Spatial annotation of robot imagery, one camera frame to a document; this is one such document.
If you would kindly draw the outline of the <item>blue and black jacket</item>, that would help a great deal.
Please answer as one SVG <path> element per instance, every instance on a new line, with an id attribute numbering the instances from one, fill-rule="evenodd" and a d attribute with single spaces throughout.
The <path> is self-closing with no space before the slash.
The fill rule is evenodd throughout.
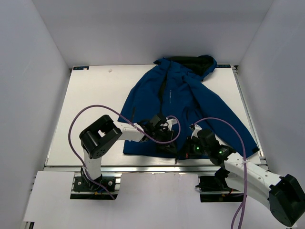
<path id="1" fill-rule="evenodd" d="M 256 153 L 259 148 L 242 121 L 220 96 L 203 85 L 216 65 L 216 60 L 208 55 L 156 60 L 154 67 L 131 89 L 119 122 L 145 122 L 157 114 L 177 117 L 179 124 L 173 127 L 174 150 L 170 152 L 153 141 L 125 141 L 123 153 L 179 160 L 205 158 L 204 153 L 190 149 L 190 125 L 195 123 L 213 131 L 241 155 Z"/>

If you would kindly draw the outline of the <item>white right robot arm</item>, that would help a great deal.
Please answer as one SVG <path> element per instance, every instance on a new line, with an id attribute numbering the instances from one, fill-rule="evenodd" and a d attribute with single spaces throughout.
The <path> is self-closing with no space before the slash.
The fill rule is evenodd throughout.
<path id="1" fill-rule="evenodd" d="M 304 214 L 305 193 L 294 176 L 281 176 L 244 160 L 233 148 L 220 144 L 210 129 L 194 124 L 190 129 L 192 135 L 187 138 L 187 155 L 205 155 L 219 166 L 215 184 L 220 190 L 231 188 L 244 192 L 263 204 L 287 227 L 293 226 Z"/>

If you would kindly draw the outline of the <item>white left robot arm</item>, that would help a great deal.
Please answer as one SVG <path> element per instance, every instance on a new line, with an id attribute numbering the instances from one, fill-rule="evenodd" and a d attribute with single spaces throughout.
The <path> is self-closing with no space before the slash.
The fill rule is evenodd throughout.
<path id="1" fill-rule="evenodd" d="M 102 157 L 117 141 L 136 143 L 153 142 L 157 152 L 175 154 L 177 152 L 173 126 L 178 125 L 178 119 L 172 115 L 165 118 L 155 115 L 147 122 L 122 123 L 113 121 L 110 116 L 103 115 L 80 134 L 81 146 L 84 151 L 83 176 L 84 184 L 89 190 L 96 190 L 101 184 Z"/>

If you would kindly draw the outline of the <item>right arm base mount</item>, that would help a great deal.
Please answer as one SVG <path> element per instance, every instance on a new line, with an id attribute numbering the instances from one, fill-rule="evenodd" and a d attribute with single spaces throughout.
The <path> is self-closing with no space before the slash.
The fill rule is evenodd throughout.
<path id="1" fill-rule="evenodd" d="M 199 184 L 195 189 L 200 193 L 201 203 L 242 202 L 244 194 L 221 184 L 213 176 L 198 177 Z"/>

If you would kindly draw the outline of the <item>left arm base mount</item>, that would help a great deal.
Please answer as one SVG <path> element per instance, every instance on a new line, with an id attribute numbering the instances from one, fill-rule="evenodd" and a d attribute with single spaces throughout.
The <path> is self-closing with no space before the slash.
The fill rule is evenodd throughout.
<path id="1" fill-rule="evenodd" d="M 118 196 L 116 181 L 116 177 L 101 175 L 92 182 L 82 168 L 73 178 L 70 199 L 115 200 Z"/>

